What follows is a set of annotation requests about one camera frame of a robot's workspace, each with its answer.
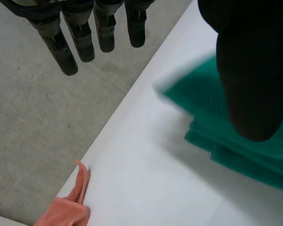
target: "pink cloth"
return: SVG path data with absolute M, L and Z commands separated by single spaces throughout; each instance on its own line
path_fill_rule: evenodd
M 68 197 L 56 197 L 45 213 L 35 222 L 34 226 L 86 226 L 90 210 L 83 205 L 85 190 L 89 182 L 89 173 L 80 162 L 75 187 Z

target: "concrete floor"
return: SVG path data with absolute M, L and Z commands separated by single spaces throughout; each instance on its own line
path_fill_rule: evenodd
M 191 0 L 156 0 L 144 47 L 130 46 L 124 7 L 116 48 L 65 76 L 36 30 L 0 4 L 0 216 L 28 225 L 45 211 Z

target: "white surface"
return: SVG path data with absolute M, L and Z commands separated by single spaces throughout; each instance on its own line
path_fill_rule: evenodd
M 16 221 L 0 217 L 0 226 L 25 226 Z
M 189 119 L 152 88 L 215 43 L 194 1 L 82 159 L 92 172 L 89 226 L 283 226 L 283 192 L 185 142 Z M 58 196 L 68 195 L 76 173 Z

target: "folded green towel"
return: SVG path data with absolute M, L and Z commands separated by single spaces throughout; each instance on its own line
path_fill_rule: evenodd
M 210 151 L 212 160 L 283 189 L 283 122 L 262 143 L 239 136 L 229 120 L 215 56 L 160 92 L 194 116 L 186 140 Z

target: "green cloth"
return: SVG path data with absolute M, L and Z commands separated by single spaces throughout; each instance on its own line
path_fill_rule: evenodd
M 215 56 L 160 92 L 194 116 L 187 141 L 210 151 L 212 160 L 283 189 L 283 122 L 265 142 L 239 136 L 229 120 Z

